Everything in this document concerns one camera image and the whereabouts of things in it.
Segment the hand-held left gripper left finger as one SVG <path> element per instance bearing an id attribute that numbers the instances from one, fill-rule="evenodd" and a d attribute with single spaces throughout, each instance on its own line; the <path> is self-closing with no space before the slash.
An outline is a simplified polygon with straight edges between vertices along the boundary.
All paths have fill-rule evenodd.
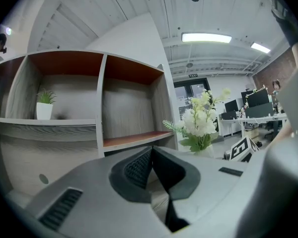
<path id="1" fill-rule="evenodd" d="M 146 191 L 152 147 L 83 163 L 51 183 L 26 211 L 52 234 L 67 238 L 163 238 L 170 230 Z"/>

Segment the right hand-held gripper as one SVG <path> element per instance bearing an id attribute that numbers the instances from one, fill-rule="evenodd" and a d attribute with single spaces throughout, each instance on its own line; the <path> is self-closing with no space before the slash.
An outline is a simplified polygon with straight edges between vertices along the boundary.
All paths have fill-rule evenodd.
<path id="1" fill-rule="evenodd" d="M 235 162 L 249 162 L 259 148 L 248 136 L 245 136 L 231 147 L 229 153 L 225 153 L 223 159 Z"/>

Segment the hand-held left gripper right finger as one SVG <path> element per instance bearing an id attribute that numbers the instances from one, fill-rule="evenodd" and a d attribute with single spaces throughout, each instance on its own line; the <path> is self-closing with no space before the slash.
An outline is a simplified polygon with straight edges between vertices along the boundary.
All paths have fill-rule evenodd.
<path id="1" fill-rule="evenodd" d="M 152 167 L 168 194 L 166 226 L 187 226 L 215 208 L 233 190 L 263 150 L 234 162 L 154 146 Z"/>

